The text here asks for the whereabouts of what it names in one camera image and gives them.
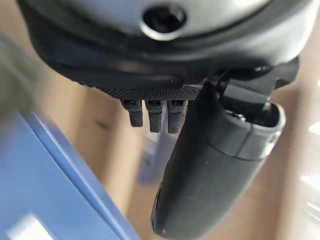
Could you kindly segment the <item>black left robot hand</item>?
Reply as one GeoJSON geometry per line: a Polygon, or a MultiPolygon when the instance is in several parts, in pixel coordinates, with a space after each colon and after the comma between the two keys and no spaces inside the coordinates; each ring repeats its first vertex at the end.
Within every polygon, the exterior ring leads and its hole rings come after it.
{"type": "Polygon", "coordinates": [[[211,232],[248,188],[286,123],[272,92],[292,83],[317,0],[20,0],[54,71],[120,100],[133,127],[178,134],[153,231],[211,232]]]}

